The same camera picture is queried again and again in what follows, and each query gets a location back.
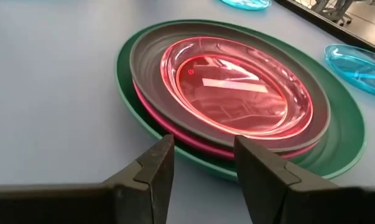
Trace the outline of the grey plastic plate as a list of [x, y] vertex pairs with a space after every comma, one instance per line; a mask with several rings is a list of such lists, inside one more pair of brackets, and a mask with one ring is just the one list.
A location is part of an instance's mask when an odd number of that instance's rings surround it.
[[230, 136], [242, 135], [226, 133], [196, 118], [173, 98], [162, 81], [160, 61], [165, 50], [179, 40], [201, 36], [237, 41], [257, 48], [291, 66], [312, 98], [313, 118], [316, 117], [317, 121], [322, 119], [327, 123], [325, 132], [327, 131], [331, 120], [330, 103], [320, 83], [301, 63], [255, 35], [207, 22], [173, 22], [151, 28], [133, 44], [129, 59], [133, 83], [160, 114], [184, 129], [217, 143], [226, 144], [230, 142]]

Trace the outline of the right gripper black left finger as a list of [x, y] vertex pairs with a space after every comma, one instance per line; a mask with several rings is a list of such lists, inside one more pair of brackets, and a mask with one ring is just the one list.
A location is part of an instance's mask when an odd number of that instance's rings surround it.
[[174, 137], [95, 184], [0, 185], [0, 224], [166, 224]]

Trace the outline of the large green plastic plate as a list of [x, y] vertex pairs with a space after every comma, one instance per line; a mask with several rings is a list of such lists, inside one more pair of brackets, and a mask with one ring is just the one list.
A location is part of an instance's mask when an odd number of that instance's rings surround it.
[[[366, 133], [359, 106], [343, 84], [325, 67], [301, 50], [275, 37], [235, 24], [224, 23], [227, 28], [255, 35], [277, 46], [297, 59], [322, 85], [331, 109], [331, 121], [324, 139], [310, 152], [291, 161], [325, 179], [337, 177], [352, 168], [361, 158], [366, 146]], [[154, 121], [140, 102], [133, 86], [129, 68], [132, 45], [148, 28], [135, 33], [125, 42], [116, 62], [116, 82], [125, 105], [141, 126], [156, 140], [167, 131]]]

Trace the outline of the red translucent plastic plate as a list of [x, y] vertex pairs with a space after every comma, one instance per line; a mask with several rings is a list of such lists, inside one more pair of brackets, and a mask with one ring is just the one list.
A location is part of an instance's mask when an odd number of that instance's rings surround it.
[[160, 72], [184, 109], [226, 133], [286, 139], [313, 118], [312, 98], [292, 67], [237, 41], [179, 40], [162, 55]]

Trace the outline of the office chair base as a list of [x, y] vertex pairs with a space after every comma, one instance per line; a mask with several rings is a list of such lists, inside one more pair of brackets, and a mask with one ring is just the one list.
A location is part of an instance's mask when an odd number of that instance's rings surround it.
[[353, 2], [354, 0], [315, 0], [315, 4], [310, 9], [343, 27], [350, 25], [353, 20], [346, 13]]

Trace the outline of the pink plastic plate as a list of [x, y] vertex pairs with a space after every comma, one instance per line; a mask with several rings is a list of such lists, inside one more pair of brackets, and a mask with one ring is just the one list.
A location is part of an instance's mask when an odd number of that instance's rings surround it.
[[[181, 140], [183, 143], [187, 144], [194, 150], [212, 154], [224, 159], [234, 159], [234, 136], [229, 137], [230, 142], [221, 144], [214, 142], [208, 138], [201, 137], [187, 129], [184, 129], [183, 127], [160, 114], [144, 97], [138, 86], [136, 84], [133, 84], [133, 86], [144, 108], [161, 128], [164, 128], [169, 133], [176, 135], [177, 139]], [[301, 156], [302, 154], [305, 154], [306, 152], [311, 150], [317, 144], [317, 142], [324, 135], [327, 125], [328, 124], [324, 123], [322, 119], [317, 121], [316, 117], [314, 117], [307, 128], [294, 137], [280, 140], [258, 139], [257, 142], [260, 145], [268, 148], [269, 150], [282, 155], [282, 157], [284, 158]]]

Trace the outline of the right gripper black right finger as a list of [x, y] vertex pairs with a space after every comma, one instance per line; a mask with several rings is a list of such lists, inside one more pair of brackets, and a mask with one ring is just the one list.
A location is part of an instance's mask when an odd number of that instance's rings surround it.
[[375, 188], [340, 187], [244, 136], [234, 157], [253, 224], [375, 224]]

